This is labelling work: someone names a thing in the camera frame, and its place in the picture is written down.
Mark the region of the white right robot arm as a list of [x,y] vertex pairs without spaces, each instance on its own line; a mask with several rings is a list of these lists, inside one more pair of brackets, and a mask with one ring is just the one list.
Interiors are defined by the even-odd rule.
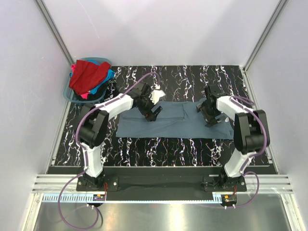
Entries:
[[267,116],[263,110],[253,110],[250,99],[223,93],[215,85],[205,87],[205,97],[197,105],[197,112],[202,113],[210,128],[222,122],[223,117],[232,120],[235,150],[219,175],[203,185],[211,190],[233,191],[244,184],[244,170],[251,160],[262,155],[270,144]]

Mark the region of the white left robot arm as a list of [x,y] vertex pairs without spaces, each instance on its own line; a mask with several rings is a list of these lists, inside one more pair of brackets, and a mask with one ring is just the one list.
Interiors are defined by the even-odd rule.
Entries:
[[86,104],[81,111],[81,120],[77,126],[75,139],[84,154],[84,170],[78,175],[78,186],[100,190],[104,182],[103,164],[101,163],[101,144],[103,143],[109,120],[119,114],[137,108],[146,121],[156,121],[162,107],[158,102],[165,93],[156,85],[154,89],[148,84],[138,83],[125,93],[99,104]]

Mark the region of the grey-blue t shirt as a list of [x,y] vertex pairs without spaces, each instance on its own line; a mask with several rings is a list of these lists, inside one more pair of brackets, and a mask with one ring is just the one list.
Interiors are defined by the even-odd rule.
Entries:
[[234,130],[230,121],[223,115],[223,120],[209,127],[197,102],[159,102],[162,111],[156,121],[149,122],[137,108],[121,113],[116,137],[118,138],[179,138],[179,139],[221,139],[232,140]]

